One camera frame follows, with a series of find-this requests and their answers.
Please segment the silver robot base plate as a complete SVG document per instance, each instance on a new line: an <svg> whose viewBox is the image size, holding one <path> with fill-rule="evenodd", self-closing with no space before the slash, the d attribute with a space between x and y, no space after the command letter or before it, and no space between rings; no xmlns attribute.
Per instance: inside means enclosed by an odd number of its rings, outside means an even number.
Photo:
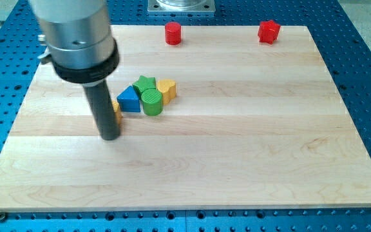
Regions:
<svg viewBox="0 0 371 232"><path fill-rule="evenodd" d="M215 0L147 0L151 15L213 15Z"/></svg>

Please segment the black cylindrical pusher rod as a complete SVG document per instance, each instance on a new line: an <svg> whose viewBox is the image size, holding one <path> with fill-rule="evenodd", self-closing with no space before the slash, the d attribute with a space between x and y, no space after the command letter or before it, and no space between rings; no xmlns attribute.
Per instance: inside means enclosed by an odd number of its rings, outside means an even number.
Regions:
<svg viewBox="0 0 371 232"><path fill-rule="evenodd" d="M83 90L101 138L115 140L120 135L120 129L107 82L84 84Z"/></svg>

